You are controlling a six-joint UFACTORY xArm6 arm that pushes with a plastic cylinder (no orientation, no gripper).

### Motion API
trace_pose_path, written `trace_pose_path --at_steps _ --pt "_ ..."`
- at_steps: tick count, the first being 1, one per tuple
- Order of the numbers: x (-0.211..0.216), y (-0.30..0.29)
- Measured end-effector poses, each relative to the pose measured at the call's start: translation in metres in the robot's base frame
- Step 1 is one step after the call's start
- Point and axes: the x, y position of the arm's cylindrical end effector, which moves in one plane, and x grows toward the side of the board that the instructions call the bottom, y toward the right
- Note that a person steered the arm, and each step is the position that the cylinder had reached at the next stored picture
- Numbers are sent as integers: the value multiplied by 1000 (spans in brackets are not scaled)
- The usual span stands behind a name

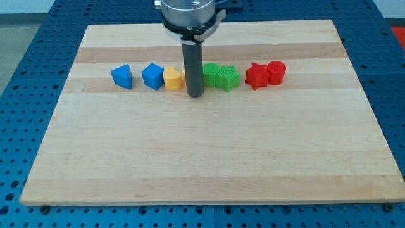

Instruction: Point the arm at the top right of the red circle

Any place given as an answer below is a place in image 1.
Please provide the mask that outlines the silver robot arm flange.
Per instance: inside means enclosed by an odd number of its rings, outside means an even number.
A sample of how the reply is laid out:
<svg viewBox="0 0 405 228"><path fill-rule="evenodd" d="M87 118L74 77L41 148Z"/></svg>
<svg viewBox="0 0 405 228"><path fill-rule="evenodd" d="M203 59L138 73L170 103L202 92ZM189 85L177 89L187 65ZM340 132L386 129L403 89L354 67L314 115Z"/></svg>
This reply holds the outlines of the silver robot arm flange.
<svg viewBox="0 0 405 228"><path fill-rule="evenodd" d="M227 12L216 10L214 0L155 0L161 11L164 31L186 45L204 42L212 36Z"/></svg>

